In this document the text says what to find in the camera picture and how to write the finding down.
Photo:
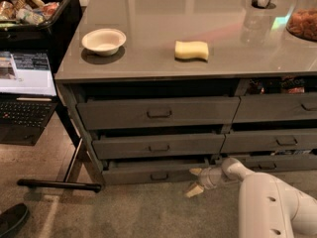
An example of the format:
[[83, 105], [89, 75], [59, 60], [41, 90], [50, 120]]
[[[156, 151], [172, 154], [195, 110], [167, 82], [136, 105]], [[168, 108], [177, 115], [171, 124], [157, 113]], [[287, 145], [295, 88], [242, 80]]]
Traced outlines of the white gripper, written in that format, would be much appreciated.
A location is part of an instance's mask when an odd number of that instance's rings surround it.
[[186, 189], [184, 195], [187, 198], [202, 193], [204, 188], [213, 189], [230, 181], [221, 168], [193, 168], [189, 172], [198, 177], [198, 183], [194, 182]]

